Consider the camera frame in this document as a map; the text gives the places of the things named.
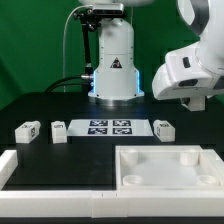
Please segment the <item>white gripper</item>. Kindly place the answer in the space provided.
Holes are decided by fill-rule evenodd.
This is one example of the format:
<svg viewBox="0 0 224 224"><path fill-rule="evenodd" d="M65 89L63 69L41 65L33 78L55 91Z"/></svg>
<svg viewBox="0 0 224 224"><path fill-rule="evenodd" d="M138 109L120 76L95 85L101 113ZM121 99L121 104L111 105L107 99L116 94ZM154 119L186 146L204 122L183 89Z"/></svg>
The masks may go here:
<svg viewBox="0 0 224 224"><path fill-rule="evenodd" d="M165 56L152 82L157 100L179 99L190 111L203 111L206 99L224 94L224 77L205 71L194 49L179 49Z"/></svg>

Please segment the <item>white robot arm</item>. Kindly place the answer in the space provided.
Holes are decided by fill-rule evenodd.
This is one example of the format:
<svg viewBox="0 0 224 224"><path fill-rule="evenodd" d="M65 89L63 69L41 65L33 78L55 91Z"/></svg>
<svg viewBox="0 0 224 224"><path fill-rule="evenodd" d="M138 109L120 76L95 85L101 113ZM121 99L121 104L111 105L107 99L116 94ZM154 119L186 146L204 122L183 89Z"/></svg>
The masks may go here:
<svg viewBox="0 0 224 224"><path fill-rule="evenodd" d="M79 0L87 8L83 28L99 33L99 65L88 71L91 100L127 104L144 96L134 66L134 30L123 19L126 7L154 0ZM171 51L152 82L158 100L180 99L191 111L202 110L205 99L224 94L224 0L177 0L178 11L200 40Z"/></svg>

